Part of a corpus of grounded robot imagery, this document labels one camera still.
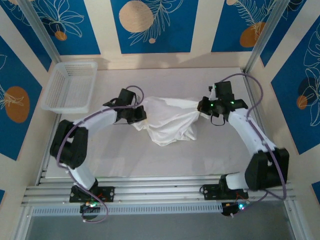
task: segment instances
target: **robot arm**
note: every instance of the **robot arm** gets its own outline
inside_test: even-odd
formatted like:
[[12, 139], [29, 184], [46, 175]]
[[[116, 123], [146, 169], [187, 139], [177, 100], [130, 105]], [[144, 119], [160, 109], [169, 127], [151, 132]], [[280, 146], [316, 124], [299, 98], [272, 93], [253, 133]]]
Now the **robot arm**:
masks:
[[235, 100], [230, 81], [216, 83], [210, 86], [209, 90], [211, 91], [210, 97], [202, 98], [198, 104], [198, 111], [214, 117], [223, 115], [224, 119], [238, 132], [251, 157], [247, 161], [248, 167], [245, 171], [221, 177], [220, 190], [224, 193], [238, 189], [257, 191], [280, 186], [278, 171], [266, 145], [274, 153], [286, 182], [289, 165], [288, 151], [278, 149], [266, 137], [253, 118], [247, 117], [248, 106], [242, 99]]
[[[135, 108], [127, 107], [132, 104], [134, 98], [137, 99], [134, 92], [122, 89], [118, 98], [114, 98], [105, 103], [99, 111], [96, 112], [97, 114], [92, 114], [90, 118], [84, 117], [74, 122], [62, 120], [58, 125], [50, 147], [50, 155], [55, 158], [57, 158], [59, 148], [67, 133], [75, 125], [81, 123], [69, 136], [72, 140], [68, 140], [65, 143], [59, 162], [65, 168], [68, 168], [78, 184], [96, 196], [101, 194], [103, 188], [98, 187], [97, 179], [90, 172], [89, 168], [83, 164], [87, 156], [88, 138], [120, 119], [126, 119], [128, 124], [145, 120], [147, 116], [142, 105]], [[86, 202], [91, 199], [91, 197], [83, 192], [81, 187], [77, 185], [72, 187], [71, 192], [77, 196], [77, 199], [80, 199], [79, 202]]]

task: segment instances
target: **white plastic basket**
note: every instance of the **white plastic basket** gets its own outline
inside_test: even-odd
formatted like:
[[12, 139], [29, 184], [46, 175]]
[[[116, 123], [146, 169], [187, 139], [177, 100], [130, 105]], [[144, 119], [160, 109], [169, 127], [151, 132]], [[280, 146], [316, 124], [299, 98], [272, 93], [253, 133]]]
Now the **white plastic basket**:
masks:
[[98, 64], [69, 61], [55, 65], [45, 88], [41, 108], [57, 114], [89, 112]]

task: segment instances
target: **white table surface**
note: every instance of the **white table surface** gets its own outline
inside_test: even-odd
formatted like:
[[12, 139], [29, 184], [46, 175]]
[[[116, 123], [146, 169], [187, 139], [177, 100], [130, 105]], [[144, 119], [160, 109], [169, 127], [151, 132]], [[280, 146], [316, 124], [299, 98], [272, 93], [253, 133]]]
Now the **white table surface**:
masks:
[[[180, 68], [98, 71], [90, 113], [119, 95], [129, 85], [141, 87], [146, 97], [193, 98], [209, 96], [208, 86], [235, 73], [239, 68]], [[235, 99], [251, 107], [242, 76], [231, 79]], [[65, 114], [70, 121], [87, 114]], [[85, 164], [96, 177], [157, 177], [226, 174], [246, 169], [249, 152], [235, 129], [226, 123], [214, 126], [199, 117], [197, 140], [158, 146], [146, 130], [130, 125], [112, 125], [88, 140]], [[68, 178], [51, 157], [46, 178]]]

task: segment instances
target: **wire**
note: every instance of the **wire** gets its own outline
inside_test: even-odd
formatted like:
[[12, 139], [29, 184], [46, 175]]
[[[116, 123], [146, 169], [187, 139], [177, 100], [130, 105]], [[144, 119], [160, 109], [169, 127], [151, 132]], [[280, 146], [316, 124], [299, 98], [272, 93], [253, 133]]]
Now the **wire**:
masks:
[[260, 84], [260, 82], [254, 77], [254, 76], [251, 76], [250, 74], [247, 74], [247, 73], [235, 73], [235, 74], [232, 74], [230, 76], [227, 76], [226, 78], [222, 79], [220, 81], [221, 82], [224, 82], [225, 80], [229, 79], [229, 78], [232, 78], [234, 76], [245, 76], [245, 77], [248, 77], [252, 80], [254, 80], [259, 88], [260, 88], [260, 91], [261, 91], [261, 96], [259, 98], [259, 100], [252, 106], [249, 108], [247, 114], [246, 114], [246, 120], [249, 122], [250, 126], [253, 128], [253, 130], [255, 131], [255, 133], [258, 135], [258, 137], [260, 138], [262, 144], [265, 146], [265, 148], [268, 150], [268, 152], [270, 153], [271, 157], [272, 157], [272, 160], [275, 164], [275, 168], [279, 174], [279, 177], [280, 177], [280, 181], [281, 181], [281, 185], [282, 185], [282, 191], [283, 191], [283, 197], [281, 196], [278, 196], [276, 194], [274, 194], [273, 192], [267, 190], [267, 189], [264, 189], [265, 191], [265, 195], [263, 197], [261, 197], [257, 202], [260, 202], [262, 201], [264, 198], [267, 197], [268, 194], [271, 194], [272, 196], [274, 196], [275, 198], [277, 199], [280, 199], [280, 200], [285, 200], [287, 198], [287, 188], [286, 188], [286, 182], [285, 182], [285, 179], [284, 179], [284, 176], [281, 172], [281, 169], [280, 169], [280, 166], [279, 166], [279, 163], [277, 161], [277, 158], [276, 156], [274, 155], [273, 151], [271, 150], [270, 146], [268, 145], [268, 143], [265, 141], [264, 137], [261, 135], [261, 133], [259, 132], [259, 130], [256, 128], [256, 126], [254, 125], [254, 123], [251, 121], [251, 119], [249, 118], [250, 117], [250, 113], [251, 111], [256, 108], [261, 102], [262, 102], [262, 99], [264, 97], [264, 91], [263, 91], [263, 88]]
[[204, 192], [204, 191], [201, 191], [201, 189], [203, 190], [203, 189], [204, 189], [204, 186], [201, 186], [200, 189], [199, 189], [199, 193], [202, 194], [202, 195], [204, 195], [205, 192]]
[[87, 116], [85, 119], [83, 119], [83, 121], [78, 122], [77, 124], [75, 124], [75, 125], [69, 130], [69, 132], [65, 135], [65, 137], [64, 137], [64, 139], [63, 139], [63, 141], [62, 141], [62, 143], [61, 143], [61, 146], [60, 146], [60, 148], [59, 148], [59, 151], [58, 151], [58, 153], [57, 153], [57, 156], [56, 156], [56, 164], [57, 164], [57, 166], [58, 166], [59, 168], [65, 169], [66, 172], [67, 172], [67, 173], [69, 174], [69, 176], [71, 177], [71, 179], [75, 182], [75, 184], [76, 184], [82, 191], [84, 191], [86, 194], [90, 195], [92, 198], [96, 199], [96, 200], [97, 200], [99, 203], [101, 203], [101, 204], [103, 205], [103, 207], [105, 207], [105, 209], [106, 209], [106, 214], [105, 214], [105, 216], [104, 216], [102, 219], [100, 219], [100, 220], [89, 221], [89, 220], [84, 219], [84, 217], [83, 217], [83, 215], [82, 215], [82, 216], [81, 216], [81, 217], [82, 217], [82, 220], [83, 220], [85, 223], [97, 224], [97, 223], [103, 222], [103, 221], [108, 217], [108, 215], [109, 215], [109, 209], [108, 209], [107, 205], [106, 205], [99, 197], [97, 197], [96, 195], [94, 195], [93, 193], [91, 193], [91, 192], [90, 192], [89, 190], [87, 190], [82, 184], [80, 184], [80, 183], [75, 179], [75, 177], [72, 175], [72, 173], [69, 171], [69, 169], [68, 169], [67, 167], [63, 166], [63, 165], [60, 163], [61, 153], [62, 153], [62, 150], [63, 150], [63, 148], [64, 148], [64, 146], [65, 146], [65, 144], [66, 144], [69, 136], [71, 135], [71, 133], [72, 133], [77, 127], [79, 127], [81, 124], [85, 123], [85, 122], [88, 121], [89, 119], [91, 119], [91, 118], [93, 118], [93, 117], [95, 117], [95, 116], [97, 116], [97, 115], [103, 114], [103, 113], [105, 113], [105, 112], [107, 112], [107, 111], [110, 111], [110, 110], [114, 110], [114, 109], [130, 109], [130, 108], [134, 108], [134, 107], [137, 107], [138, 105], [140, 105], [140, 104], [143, 102], [144, 98], [145, 98], [145, 93], [144, 93], [144, 91], [143, 91], [140, 87], [135, 86], [135, 85], [130, 85], [130, 86], [128, 86], [126, 89], [128, 89], [128, 88], [136, 88], [136, 89], [139, 89], [139, 90], [141, 91], [142, 97], [141, 97], [141, 101], [140, 101], [140, 102], [138, 102], [138, 103], [136, 103], [136, 104], [134, 104], [134, 105], [129, 105], [129, 106], [113, 106], [113, 107], [105, 108], [105, 109], [103, 109], [103, 110], [97, 111], [97, 112], [95, 112], [95, 113]]
[[114, 124], [112, 124], [112, 125], [129, 125], [129, 123], [127, 123], [127, 122], [124, 122], [124, 123], [114, 123]]
[[215, 126], [217, 126], [217, 127], [220, 127], [220, 126], [223, 126], [223, 125], [226, 124], [226, 119], [225, 119], [225, 117], [223, 117], [223, 123], [222, 123], [222, 124], [214, 124], [214, 123], [212, 122], [212, 118], [213, 118], [213, 117], [214, 117], [213, 115], [211, 115], [211, 117], [210, 117], [210, 121], [211, 121], [211, 124], [212, 124], [212, 125], [215, 125]]

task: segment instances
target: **orange circle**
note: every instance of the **orange circle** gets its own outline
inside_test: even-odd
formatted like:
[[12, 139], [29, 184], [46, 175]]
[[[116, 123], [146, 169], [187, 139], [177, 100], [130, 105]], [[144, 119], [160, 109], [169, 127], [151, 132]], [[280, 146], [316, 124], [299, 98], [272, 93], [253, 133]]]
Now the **orange circle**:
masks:
[[244, 48], [254, 47], [265, 25], [265, 22], [258, 22], [244, 30], [240, 37], [240, 45]]
[[307, 107], [308, 105], [308, 99], [306, 96], [299, 96], [298, 99], [296, 100], [296, 105], [298, 106], [299, 109], [303, 110]]
[[17, 124], [27, 120], [30, 111], [30, 100], [28, 93], [19, 86], [10, 87], [4, 94], [5, 111], [8, 117]]
[[150, 43], [150, 44], [154, 44], [155, 42], [156, 42], [156, 40], [155, 40], [154, 38], [150, 38], [150, 39], [149, 39], [149, 43]]
[[63, 31], [56, 31], [54, 36], [60, 41], [67, 40], [67, 35]]

